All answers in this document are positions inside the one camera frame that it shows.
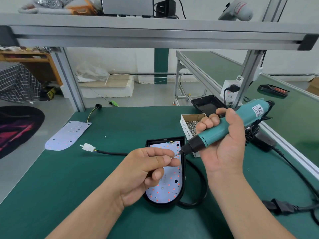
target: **electric screwdriver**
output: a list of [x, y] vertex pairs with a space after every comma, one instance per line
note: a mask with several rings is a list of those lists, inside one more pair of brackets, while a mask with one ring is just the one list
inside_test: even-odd
[[[266, 115], [270, 108], [271, 101], [265, 100], [253, 100], [244, 105], [234, 108], [236, 113], [244, 121], [244, 126], [248, 127], [254, 121], [261, 119], [262, 116]], [[212, 143], [224, 138], [228, 132], [228, 122], [226, 121], [225, 115], [220, 118], [218, 126], [206, 129], [200, 134], [192, 137], [188, 140], [188, 143], [181, 147], [179, 154], [190, 154], [191, 152], [198, 152]]]

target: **plaid cloth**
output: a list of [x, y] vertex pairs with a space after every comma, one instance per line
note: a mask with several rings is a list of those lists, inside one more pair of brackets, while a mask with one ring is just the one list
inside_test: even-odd
[[0, 99], [12, 102], [38, 100], [41, 84], [21, 63], [0, 62]]

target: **white circuit board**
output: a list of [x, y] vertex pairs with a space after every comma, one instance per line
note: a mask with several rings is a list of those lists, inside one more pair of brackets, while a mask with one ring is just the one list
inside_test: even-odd
[[[159, 143], [150, 145], [151, 148], [166, 148], [177, 154], [180, 151], [181, 141]], [[155, 187], [146, 190], [147, 197], [155, 203], [168, 203], [173, 201], [182, 188], [181, 156], [176, 156], [180, 160], [178, 167], [164, 167], [164, 176]]]

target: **white power strip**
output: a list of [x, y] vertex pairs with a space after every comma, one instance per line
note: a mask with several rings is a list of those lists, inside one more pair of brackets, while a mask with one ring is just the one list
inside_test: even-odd
[[[230, 87], [231, 85], [241, 86], [241, 82], [238, 80], [225, 80], [223, 88], [221, 89], [220, 97], [222, 102], [224, 102], [224, 90]], [[230, 92], [229, 90], [225, 93], [225, 101], [227, 105], [230, 105], [234, 102], [238, 92]]]

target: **cardboard box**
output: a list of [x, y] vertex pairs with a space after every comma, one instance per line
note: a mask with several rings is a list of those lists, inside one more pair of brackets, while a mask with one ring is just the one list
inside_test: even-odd
[[309, 83], [309, 87], [306, 91], [319, 96], [319, 77], [313, 78], [311, 81], [309, 81]]
[[[188, 121], [201, 121], [203, 117], [205, 117], [206, 114], [186, 114], [181, 116], [181, 127], [183, 128], [183, 131], [185, 133], [186, 139], [189, 140], [193, 137], [191, 134], [186, 122]], [[193, 153], [194, 157], [199, 158], [199, 152]]]

